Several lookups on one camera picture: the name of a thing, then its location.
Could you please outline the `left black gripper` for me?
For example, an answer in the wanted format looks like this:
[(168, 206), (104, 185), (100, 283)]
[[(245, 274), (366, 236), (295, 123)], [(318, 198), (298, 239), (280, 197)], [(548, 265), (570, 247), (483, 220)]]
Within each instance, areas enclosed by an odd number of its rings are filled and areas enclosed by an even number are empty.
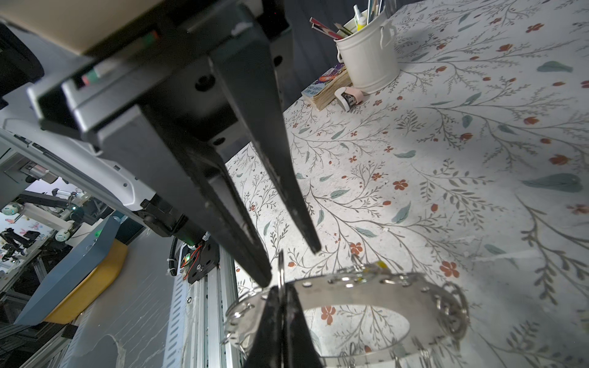
[(265, 248), (212, 147), (251, 141), (308, 247), (322, 250), (281, 108), (290, 60), (282, 1), (162, 1), (29, 96), (41, 127), (118, 159), (266, 287)]

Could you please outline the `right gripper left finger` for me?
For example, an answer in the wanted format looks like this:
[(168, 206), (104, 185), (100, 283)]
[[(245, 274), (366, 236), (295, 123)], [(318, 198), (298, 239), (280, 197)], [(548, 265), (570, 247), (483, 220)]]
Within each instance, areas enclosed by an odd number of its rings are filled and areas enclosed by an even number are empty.
[(283, 304), (281, 292), (273, 287), (268, 293), (262, 319), (244, 367), (282, 367)]

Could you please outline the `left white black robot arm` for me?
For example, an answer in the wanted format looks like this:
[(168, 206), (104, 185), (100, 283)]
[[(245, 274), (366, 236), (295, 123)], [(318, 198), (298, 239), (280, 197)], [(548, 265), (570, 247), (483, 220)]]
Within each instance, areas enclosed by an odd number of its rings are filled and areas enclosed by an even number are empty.
[(4, 1), (1, 132), (161, 236), (209, 233), (259, 285), (262, 239), (226, 168), (256, 150), (321, 250), (291, 162), (281, 1)]

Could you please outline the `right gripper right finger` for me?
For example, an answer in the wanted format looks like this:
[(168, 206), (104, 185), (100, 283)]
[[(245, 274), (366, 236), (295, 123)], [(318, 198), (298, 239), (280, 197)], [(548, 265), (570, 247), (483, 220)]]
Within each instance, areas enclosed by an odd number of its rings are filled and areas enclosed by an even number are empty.
[(282, 363), (289, 368), (322, 368), (296, 288), (285, 285)]

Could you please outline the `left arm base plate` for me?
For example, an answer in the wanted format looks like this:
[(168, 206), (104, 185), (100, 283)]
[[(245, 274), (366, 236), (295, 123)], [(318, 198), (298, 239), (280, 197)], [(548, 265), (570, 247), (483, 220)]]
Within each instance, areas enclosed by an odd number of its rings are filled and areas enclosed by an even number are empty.
[(219, 265), (219, 245), (212, 239), (201, 240), (194, 250), (189, 250), (181, 262), (183, 280), (194, 284)]

